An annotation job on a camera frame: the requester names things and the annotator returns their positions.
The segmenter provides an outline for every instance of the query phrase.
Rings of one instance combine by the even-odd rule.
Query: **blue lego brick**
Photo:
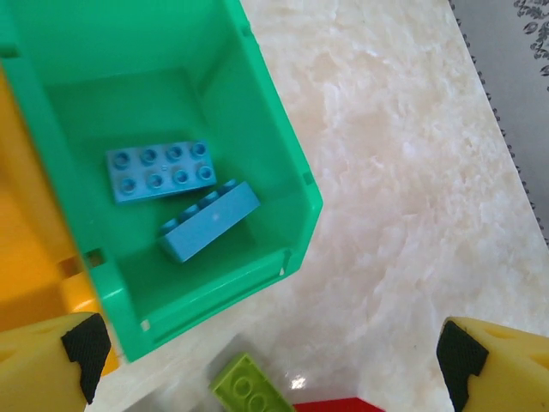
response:
[[[175,142],[106,153],[116,203],[174,195],[215,185],[205,142]]]
[[[246,182],[230,180],[160,229],[160,244],[182,263],[197,254],[259,206]]]

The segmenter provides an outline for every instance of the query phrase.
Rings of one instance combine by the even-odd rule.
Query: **green plastic bin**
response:
[[[238,0],[0,0],[0,58],[130,361],[299,268],[322,199]],[[208,190],[116,205],[106,151],[198,139],[262,205],[176,264]]]

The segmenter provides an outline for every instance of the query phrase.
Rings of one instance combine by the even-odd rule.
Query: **marble countertop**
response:
[[[449,315],[549,335],[549,254],[446,0],[245,0],[324,198],[303,268],[104,378],[88,411],[155,388],[213,410],[248,349],[293,402],[451,410]]]

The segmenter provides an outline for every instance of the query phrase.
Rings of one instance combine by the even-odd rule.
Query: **lime green lego brick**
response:
[[[209,389],[229,412],[295,411],[248,354],[234,358]]]

